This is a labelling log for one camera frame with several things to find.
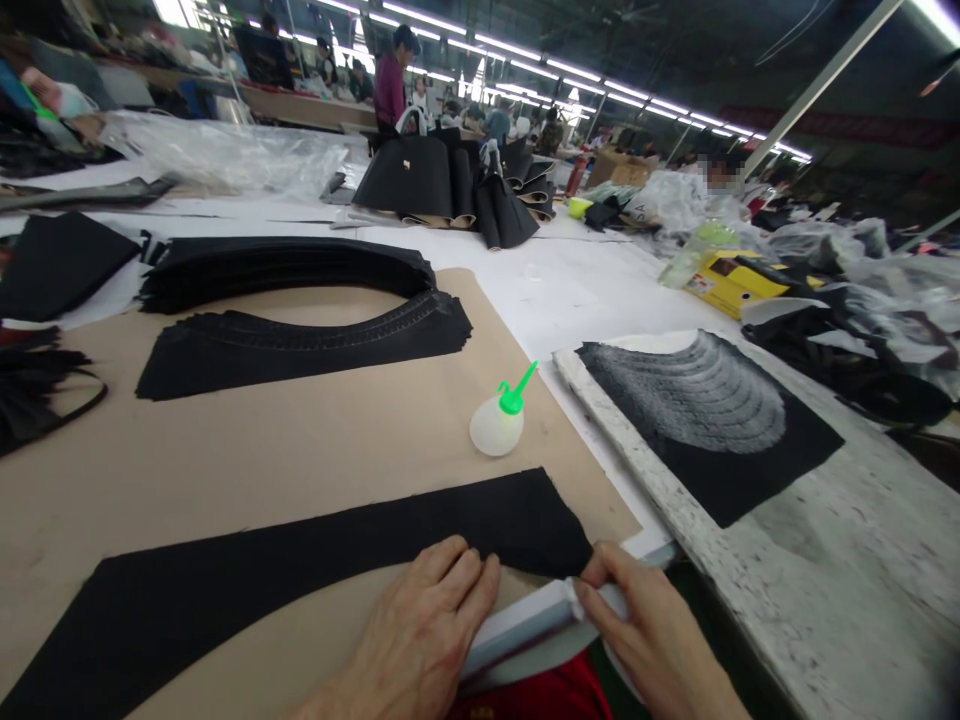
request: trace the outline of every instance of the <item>cardboard sheet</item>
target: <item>cardboard sheet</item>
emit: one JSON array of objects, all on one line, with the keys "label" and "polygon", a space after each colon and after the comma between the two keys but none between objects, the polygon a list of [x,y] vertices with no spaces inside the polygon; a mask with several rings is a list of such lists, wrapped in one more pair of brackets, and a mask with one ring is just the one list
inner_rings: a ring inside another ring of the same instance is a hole
[{"label": "cardboard sheet", "polygon": [[[527,367],[466,270],[437,273],[473,337],[460,353],[237,388],[167,403],[133,391],[160,330],[177,316],[129,313],[64,336],[110,385],[94,412],[0,462],[0,694],[5,695],[97,562],[119,553],[259,528],[543,466],[591,541],[639,531],[546,386],[525,393],[525,430],[504,458],[468,425],[500,382]],[[340,325],[401,298],[305,288],[235,298],[227,309]],[[316,548],[318,557],[337,548]],[[324,588],[237,635],[130,717],[266,718],[348,657],[399,568]],[[542,582],[505,572],[498,606]]]}]

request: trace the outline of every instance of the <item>yellow box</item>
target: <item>yellow box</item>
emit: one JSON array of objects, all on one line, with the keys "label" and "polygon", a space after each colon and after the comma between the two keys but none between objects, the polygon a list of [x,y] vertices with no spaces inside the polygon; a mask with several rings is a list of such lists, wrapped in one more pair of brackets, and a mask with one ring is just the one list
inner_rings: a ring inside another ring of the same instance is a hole
[{"label": "yellow box", "polygon": [[[684,290],[739,320],[740,308],[744,303],[779,297],[790,289],[789,285],[776,282],[740,262],[740,258],[760,257],[749,250],[718,250],[711,253],[704,260],[700,272],[693,276]],[[767,267],[776,271],[783,270],[786,265]],[[823,282],[813,277],[808,276],[807,282],[814,288],[823,286]]]}]

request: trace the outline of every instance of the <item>white plastic bottle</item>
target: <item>white plastic bottle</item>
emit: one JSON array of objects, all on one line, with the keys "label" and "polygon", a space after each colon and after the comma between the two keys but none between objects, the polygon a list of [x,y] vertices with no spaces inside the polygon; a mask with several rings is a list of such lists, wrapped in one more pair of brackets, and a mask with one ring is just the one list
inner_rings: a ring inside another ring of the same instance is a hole
[{"label": "white plastic bottle", "polygon": [[500,457],[520,442],[523,433],[523,390],[536,369],[537,363],[534,362],[514,390],[506,382],[500,383],[498,394],[477,408],[470,420],[470,439],[477,450],[485,455]]}]

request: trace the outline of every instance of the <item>red banner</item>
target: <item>red banner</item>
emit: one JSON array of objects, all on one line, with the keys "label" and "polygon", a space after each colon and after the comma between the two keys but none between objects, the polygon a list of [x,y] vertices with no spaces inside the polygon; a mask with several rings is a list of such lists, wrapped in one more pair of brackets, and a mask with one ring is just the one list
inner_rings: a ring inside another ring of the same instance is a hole
[{"label": "red banner", "polygon": [[[727,105],[720,110],[720,117],[734,125],[769,130],[783,117],[783,110]],[[960,123],[926,118],[888,118],[807,112],[790,132],[920,150],[937,150],[960,133]]]}]

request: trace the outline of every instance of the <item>pink shirt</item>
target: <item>pink shirt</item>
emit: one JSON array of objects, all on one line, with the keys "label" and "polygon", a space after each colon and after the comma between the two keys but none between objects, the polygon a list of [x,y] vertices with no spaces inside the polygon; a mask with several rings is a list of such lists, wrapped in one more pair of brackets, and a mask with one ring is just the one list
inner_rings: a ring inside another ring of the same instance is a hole
[{"label": "pink shirt", "polygon": [[406,108],[403,94],[403,70],[393,54],[380,58],[377,66],[377,85],[373,91],[373,109],[377,119],[396,125]]}]

